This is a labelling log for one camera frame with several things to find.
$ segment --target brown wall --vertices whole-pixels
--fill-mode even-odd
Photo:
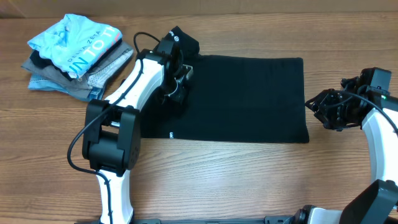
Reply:
[[[398,0],[0,0],[0,17],[398,11]]]

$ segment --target dark folded garment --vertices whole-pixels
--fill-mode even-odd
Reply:
[[[178,40],[184,63],[193,67],[191,87],[183,112],[150,98],[142,137],[309,142],[301,58],[202,56],[197,41],[178,27],[166,39]]]

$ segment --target stack of folded clothes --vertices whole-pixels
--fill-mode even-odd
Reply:
[[[117,28],[74,14],[28,45],[33,52],[22,65],[32,72],[28,89],[61,91],[83,101],[102,99],[107,81],[133,53]]]

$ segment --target wooden table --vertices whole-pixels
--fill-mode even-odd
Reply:
[[[73,170],[67,147],[82,128],[86,103],[29,91],[20,65],[27,41],[57,19],[0,20],[0,223],[73,223],[101,215],[96,177]],[[102,17],[132,44],[138,31],[163,37],[178,25],[201,54],[304,59],[305,98],[339,88],[363,68],[393,72],[398,94],[398,13],[243,14]],[[141,48],[153,40],[139,38]],[[126,78],[131,62],[106,95]],[[343,209],[370,184],[368,144],[359,129],[325,130],[307,110],[309,144],[143,139],[131,174],[137,218],[261,218],[305,204]],[[81,141],[73,152],[79,166]]]

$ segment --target folded garment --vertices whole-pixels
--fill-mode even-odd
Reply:
[[[117,28],[66,14],[58,23],[28,41],[40,57],[50,59],[71,78],[82,77],[119,39]]]
[[[141,112],[141,136],[207,141],[309,141],[301,58],[199,55],[178,27],[165,37],[193,67],[183,111],[153,94]]]
[[[36,66],[31,58],[28,58],[22,68],[32,72],[33,75],[28,89],[30,90],[57,90],[67,93],[79,100],[90,101],[101,99],[106,87],[106,82],[113,77],[131,59],[132,47],[121,41],[114,46],[112,51],[103,55],[100,61],[95,63],[86,75],[69,81],[53,65],[46,67]]]

